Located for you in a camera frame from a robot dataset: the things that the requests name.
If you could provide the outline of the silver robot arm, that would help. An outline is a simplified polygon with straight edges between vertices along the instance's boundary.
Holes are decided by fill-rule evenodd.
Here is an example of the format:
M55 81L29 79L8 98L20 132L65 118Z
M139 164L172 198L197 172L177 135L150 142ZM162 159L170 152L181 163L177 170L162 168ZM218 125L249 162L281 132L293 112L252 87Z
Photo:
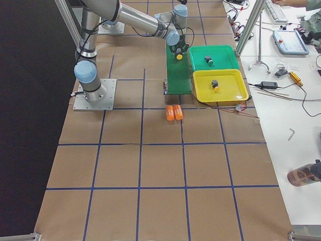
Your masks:
M173 83L190 86L186 6L154 16L147 4L82 1L74 68L83 111L161 108L182 102Z
M116 27L116 25L118 24L117 21L109 21L107 19L101 18L101 26L104 29L111 29Z

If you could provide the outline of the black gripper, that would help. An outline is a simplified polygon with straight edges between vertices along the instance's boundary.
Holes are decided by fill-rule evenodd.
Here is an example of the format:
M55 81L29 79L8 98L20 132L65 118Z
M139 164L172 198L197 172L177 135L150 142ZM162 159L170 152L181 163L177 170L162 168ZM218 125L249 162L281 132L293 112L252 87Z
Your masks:
M187 52L189 47L189 43L187 43L185 40L180 40L177 44L173 46L168 46L169 50L173 54L184 54Z

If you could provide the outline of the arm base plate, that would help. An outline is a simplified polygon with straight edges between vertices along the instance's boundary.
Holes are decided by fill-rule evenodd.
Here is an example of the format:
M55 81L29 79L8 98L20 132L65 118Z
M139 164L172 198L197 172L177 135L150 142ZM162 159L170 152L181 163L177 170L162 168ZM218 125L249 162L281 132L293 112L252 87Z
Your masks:
M113 110L117 79L100 79L101 86L95 92L86 92L79 85L73 109L75 111Z
M111 29L104 29L102 26L99 26L98 34L99 35L122 35L124 34L125 24L118 22L116 27Z

